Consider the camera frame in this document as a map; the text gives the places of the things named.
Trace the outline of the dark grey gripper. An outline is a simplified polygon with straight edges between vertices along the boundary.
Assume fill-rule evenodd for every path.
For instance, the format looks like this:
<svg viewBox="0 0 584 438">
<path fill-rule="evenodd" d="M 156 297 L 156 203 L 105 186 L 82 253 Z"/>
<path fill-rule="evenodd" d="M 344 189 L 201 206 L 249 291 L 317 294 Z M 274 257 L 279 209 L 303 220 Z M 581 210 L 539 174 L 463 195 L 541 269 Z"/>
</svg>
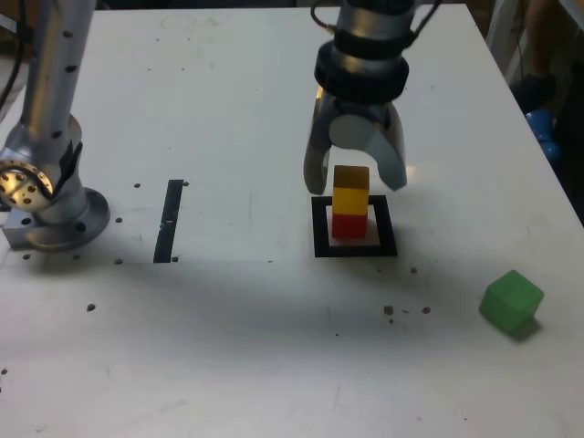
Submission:
<svg viewBox="0 0 584 438">
<path fill-rule="evenodd" d="M 402 123 L 391 103 L 364 105 L 318 89 L 303 166 L 312 194 L 325 192 L 332 144 L 369 155 L 392 191 L 407 184 Z"/>
</svg>

